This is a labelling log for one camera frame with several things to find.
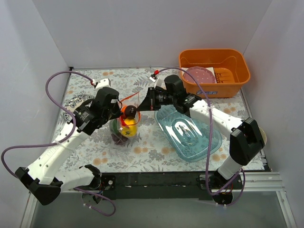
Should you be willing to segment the dark purple plum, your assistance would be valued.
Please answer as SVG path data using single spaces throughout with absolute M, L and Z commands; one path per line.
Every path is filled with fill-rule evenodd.
M 124 115 L 128 119 L 134 119 L 137 113 L 137 107 L 134 105 L 128 105 L 124 109 Z

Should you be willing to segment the clear zip top bag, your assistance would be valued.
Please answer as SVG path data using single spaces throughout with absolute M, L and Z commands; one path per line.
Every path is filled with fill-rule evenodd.
M 136 92 L 119 101 L 121 115 L 109 123 L 111 137 L 115 145 L 125 146 L 137 135 L 138 124 L 141 120 L 141 114 L 138 110 L 139 93 Z

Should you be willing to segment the yellow bell pepper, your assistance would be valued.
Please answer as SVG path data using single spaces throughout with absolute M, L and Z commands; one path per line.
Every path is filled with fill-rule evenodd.
M 137 121 L 136 119 L 124 119 L 120 133 L 127 137 L 127 138 L 132 138 L 137 134 Z

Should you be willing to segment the red grape bunch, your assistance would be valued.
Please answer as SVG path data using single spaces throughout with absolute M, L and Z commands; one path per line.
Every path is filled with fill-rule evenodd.
M 127 137 L 121 135 L 120 133 L 115 134 L 111 133 L 112 140 L 114 141 L 115 145 L 124 146 L 126 142 L 129 140 Z

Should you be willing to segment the green lime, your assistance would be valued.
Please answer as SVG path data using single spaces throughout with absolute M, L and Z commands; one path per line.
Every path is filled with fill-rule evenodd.
M 111 132 L 114 134 L 119 134 L 120 133 L 119 129 L 120 129 L 120 124 L 119 124 L 118 119 L 111 120 L 111 122 L 110 122 Z

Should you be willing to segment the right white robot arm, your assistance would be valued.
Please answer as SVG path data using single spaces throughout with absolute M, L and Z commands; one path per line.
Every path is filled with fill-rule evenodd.
M 186 92 L 182 80 L 177 75 L 160 80 L 155 74 L 150 76 L 154 82 L 147 95 L 138 106 L 138 111 L 157 111 L 164 105 L 175 109 L 189 118 L 211 123 L 229 139 L 229 156 L 217 169 L 215 184 L 225 189 L 232 183 L 232 176 L 246 166 L 265 146 L 265 132 L 255 119 L 245 120 L 233 117 L 217 108 L 212 108 L 201 97 Z

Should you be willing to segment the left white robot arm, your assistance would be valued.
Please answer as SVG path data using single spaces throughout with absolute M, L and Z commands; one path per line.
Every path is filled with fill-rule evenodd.
M 66 122 L 54 145 L 49 146 L 28 167 L 19 167 L 15 174 L 42 205 L 53 202 L 62 191 L 86 186 L 96 190 L 101 172 L 89 164 L 74 171 L 59 172 L 61 165 L 74 150 L 109 120 L 121 115 L 119 92 L 110 87 L 97 91 L 94 99 L 84 101 Z

